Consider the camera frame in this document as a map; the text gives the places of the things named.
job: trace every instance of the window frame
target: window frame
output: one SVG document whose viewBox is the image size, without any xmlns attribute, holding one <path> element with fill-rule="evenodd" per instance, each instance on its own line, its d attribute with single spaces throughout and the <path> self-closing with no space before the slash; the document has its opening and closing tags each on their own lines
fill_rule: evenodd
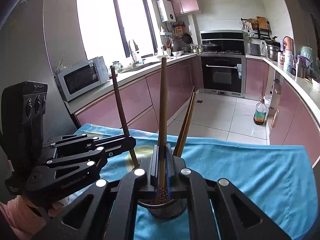
<svg viewBox="0 0 320 240">
<path fill-rule="evenodd" d="M 156 34 L 155 34 L 155 31 L 154 31 L 153 25 L 152 25 L 148 1 L 142 0 L 142 2 L 143 2 L 144 10 L 146 12 L 146 16 L 147 16 L 147 22 L 148 22 L 148 26 L 149 26 L 149 30 L 150 30 L 153 51 L 154 51 L 154 53 L 156 53 L 158 46 L 157 46 L 157 41 L 156 41 Z M 126 39 L 125 32 L 124 32 L 124 27 L 123 27 L 123 23 L 122 23 L 118 0 L 113 0 L 113 4 L 115 7 L 115 11 L 116 11 L 116 17 L 117 17 L 117 21 L 118 21 L 118 26 L 119 26 L 120 36 L 121 36 L 121 40 L 122 40 L 122 44 L 123 44 L 123 48 L 124 48 L 124 53 L 125 53 L 126 57 L 130 57 L 129 45 L 127 43 L 127 39 Z M 153 54 L 143 55 L 141 57 L 146 58 L 146 57 L 151 57 L 151 56 L 153 56 Z"/>
</svg>

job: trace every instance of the dark brown chopstick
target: dark brown chopstick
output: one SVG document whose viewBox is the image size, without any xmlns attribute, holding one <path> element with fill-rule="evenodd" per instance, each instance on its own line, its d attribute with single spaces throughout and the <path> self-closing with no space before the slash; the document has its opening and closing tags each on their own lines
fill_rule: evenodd
<svg viewBox="0 0 320 240">
<path fill-rule="evenodd" d="M 190 122 L 191 122 L 193 108 L 195 106 L 195 101 L 196 101 L 196 93 L 193 93 L 192 94 L 192 98 L 191 98 L 190 109 L 188 111 L 188 117 L 187 117 L 187 120 L 186 120 L 186 125 L 185 125 L 185 127 L 183 129 L 183 134 L 181 136 L 181 141 L 180 141 L 179 148 L 178 148 L 178 151 L 177 151 L 177 157 L 181 157 L 181 155 L 182 155 L 182 151 L 183 151 L 183 148 L 184 148 L 184 145 L 185 145 L 185 142 L 186 142 L 186 139 L 187 139 L 188 131 L 189 131 L 189 126 L 190 126 Z"/>
<path fill-rule="evenodd" d="M 124 115 L 124 111 L 123 111 L 123 107 L 122 107 L 122 102 L 121 102 L 121 98 L 120 98 L 120 92 L 119 92 L 119 87 L 118 87 L 118 82 L 117 82 L 117 78 L 116 78 L 116 72 L 115 72 L 115 68 L 112 67 L 111 68 L 111 74 L 112 74 L 112 81 L 113 81 L 113 89 L 115 91 L 115 97 L 116 97 L 116 103 L 117 103 L 117 107 L 118 107 L 118 112 L 119 112 L 119 117 L 120 117 L 120 122 L 122 125 L 122 130 L 124 133 L 125 137 L 129 137 L 129 129 L 127 126 L 127 122 L 125 120 L 125 115 Z M 131 159 L 133 161 L 133 165 L 135 168 L 139 167 L 139 163 L 136 157 L 136 154 L 134 152 L 134 149 L 129 151 Z"/>
<path fill-rule="evenodd" d="M 161 61 L 159 111 L 159 187 L 165 187 L 165 152 L 167 144 L 167 59 Z"/>
<path fill-rule="evenodd" d="M 177 156 L 177 152 L 178 152 L 179 145 L 180 145 L 180 142 L 181 142 L 183 130 L 184 130 L 184 127 L 186 126 L 188 113 L 189 113 L 189 109 L 190 109 L 191 102 L 192 102 L 192 96 L 193 96 L 193 93 L 195 92 L 195 90 L 196 90 L 196 87 L 193 87 L 192 93 L 191 93 L 191 97 L 190 97 L 190 101 L 189 101 L 189 104 L 188 104 L 188 108 L 187 108 L 186 114 L 184 115 L 183 123 L 182 123 L 181 129 L 180 129 L 180 133 L 179 133 L 179 136 L 178 136 L 178 139 L 177 139 L 177 143 L 176 143 L 176 146 L 175 146 L 175 148 L 173 150 L 173 155 L 174 156 Z"/>
</svg>

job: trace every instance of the kitchen sink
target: kitchen sink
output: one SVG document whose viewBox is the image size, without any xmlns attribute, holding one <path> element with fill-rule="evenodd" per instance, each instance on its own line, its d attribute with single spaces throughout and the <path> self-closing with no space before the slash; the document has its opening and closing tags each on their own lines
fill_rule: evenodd
<svg viewBox="0 0 320 240">
<path fill-rule="evenodd" d="M 122 71 L 121 73 L 141 70 L 141 69 L 143 69 L 143 68 L 145 68 L 145 67 L 149 67 L 149 66 L 151 66 L 151 65 L 154 65 L 154 64 L 157 64 L 157 63 L 160 63 L 160 62 L 161 62 L 161 61 L 149 62 L 149 63 L 143 64 L 143 65 L 141 65 L 141 66 L 132 68 L 132 69 L 130 69 L 130 70 Z"/>
</svg>

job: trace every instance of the cooking oil bottle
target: cooking oil bottle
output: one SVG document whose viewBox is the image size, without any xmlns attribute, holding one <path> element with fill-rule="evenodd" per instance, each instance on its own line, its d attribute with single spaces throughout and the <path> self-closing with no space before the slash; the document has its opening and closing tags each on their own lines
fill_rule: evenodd
<svg viewBox="0 0 320 240">
<path fill-rule="evenodd" d="M 267 115 L 267 107 L 264 104 L 264 99 L 259 98 L 260 102 L 256 105 L 256 112 L 254 113 L 253 121 L 255 124 L 260 125 L 264 123 Z"/>
</svg>

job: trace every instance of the countertop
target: countertop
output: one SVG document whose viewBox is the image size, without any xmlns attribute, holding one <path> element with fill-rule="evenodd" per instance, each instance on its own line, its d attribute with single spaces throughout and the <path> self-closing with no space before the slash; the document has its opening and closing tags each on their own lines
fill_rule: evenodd
<svg viewBox="0 0 320 240">
<path fill-rule="evenodd" d="M 296 76 L 293 76 L 290 72 L 284 70 L 283 67 L 278 66 L 278 62 L 270 60 L 267 57 L 258 57 L 247 54 L 245 57 L 263 60 L 276 71 L 278 71 L 297 91 L 314 115 L 316 121 L 318 122 L 318 126 L 320 126 L 320 93 L 312 88 L 311 82 L 302 78 L 296 78 Z"/>
<path fill-rule="evenodd" d="M 188 53 L 182 56 L 172 57 L 173 59 L 167 60 L 167 65 L 172 65 L 179 61 L 195 57 L 196 54 L 197 53 Z M 117 76 L 118 86 L 119 87 L 123 86 L 132 80 L 135 80 L 139 77 L 142 77 L 160 68 L 161 68 L 161 61 L 159 61 L 159 63 L 153 64 L 149 67 L 145 67 L 140 70 L 125 72 L 125 73 L 118 73 L 118 76 Z M 96 100 L 97 98 L 105 95 L 106 93 L 112 90 L 113 90 L 113 82 L 112 82 L 112 79 L 110 79 L 110 81 L 106 82 L 105 84 L 102 84 L 94 89 L 91 89 L 90 91 L 72 99 L 69 102 L 64 101 L 64 103 L 68 108 L 69 112 L 73 114 L 79 109 L 81 109 L 82 107 L 86 106 L 87 104 L 91 103 L 92 101 Z"/>
</svg>

